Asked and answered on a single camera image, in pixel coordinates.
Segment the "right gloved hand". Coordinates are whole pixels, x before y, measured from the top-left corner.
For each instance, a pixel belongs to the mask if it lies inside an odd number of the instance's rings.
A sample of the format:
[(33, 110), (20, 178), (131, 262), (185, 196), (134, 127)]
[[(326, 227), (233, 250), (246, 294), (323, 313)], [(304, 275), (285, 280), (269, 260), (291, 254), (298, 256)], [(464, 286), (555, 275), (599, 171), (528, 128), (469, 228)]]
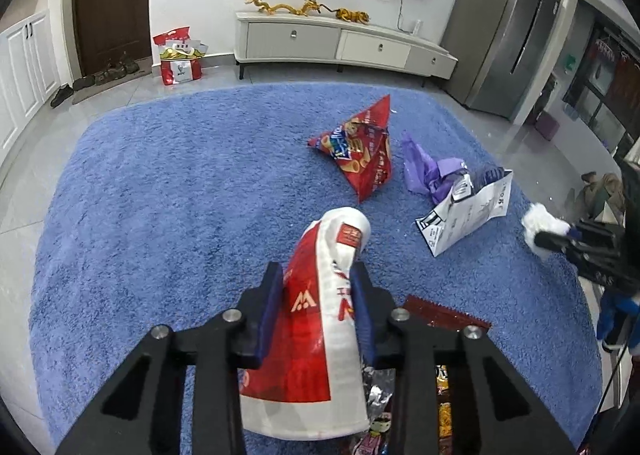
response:
[(639, 355), (639, 294), (623, 295), (607, 289), (600, 300), (597, 339), (606, 352), (628, 348), (633, 357)]

